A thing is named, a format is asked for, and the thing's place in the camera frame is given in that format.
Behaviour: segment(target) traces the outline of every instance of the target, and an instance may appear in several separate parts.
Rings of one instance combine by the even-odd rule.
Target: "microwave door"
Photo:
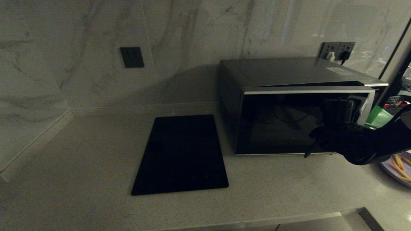
[[[242,96],[236,153],[304,153],[313,142],[308,134],[322,125],[321,104],[330,99],[355,100],[355,122],[364,125],[371,110],[374,90],[363,86],[247,89]]]

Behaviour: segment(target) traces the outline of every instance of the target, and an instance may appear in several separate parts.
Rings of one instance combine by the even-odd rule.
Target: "plate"
[[[411,153],[408,152],[403,152],[398,154],[400,157],[405,157],[409,160],[411,160]],[[400,182],[401,184],[411,188],[411,182],[406,182],[404,180],[401,180],[400,178],[398,178],[398,176],[402,176],[393,166],[393,164],[391,163],[391,161],[394,160],[394,157],[391,156],[387,161],[384,161],[382,163],[380,163],[381,167],[390,175],[392,176],[394,179],[396,179],[398,182]],[[407,164],[405,161],[402,161],[402,163],[404,164],[404,172],[411,176],[411,166],[409,164]]]

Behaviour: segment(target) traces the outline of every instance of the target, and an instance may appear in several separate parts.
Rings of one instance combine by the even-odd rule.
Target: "power outlet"
[[[326,59],[329,52],[334,52],[335,61],[343,60],[342,53],[345,51],[352,53],[355,44],[355,42],[325,42],[319,57]]]
[[[144,67],[140,47],[120,47],[120,51],[126,68]]]

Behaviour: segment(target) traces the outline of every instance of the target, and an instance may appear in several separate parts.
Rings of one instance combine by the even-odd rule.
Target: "power cord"
[[[343,53],[341,53],[341,65],[343,65],[345,63],[345,61],[350,58],[351,52],[349,51],[344,51]]]

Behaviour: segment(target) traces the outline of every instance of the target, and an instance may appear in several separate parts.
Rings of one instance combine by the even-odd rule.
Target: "kitchen countertop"
[[[8,184],[1,230],[164,230],[366,207],[387,231],[411,229],[411,189],[378,165],[341,155],[237,157],[219,116],[229,187],[131,196],[155,117],[179,111],[77,117]]]

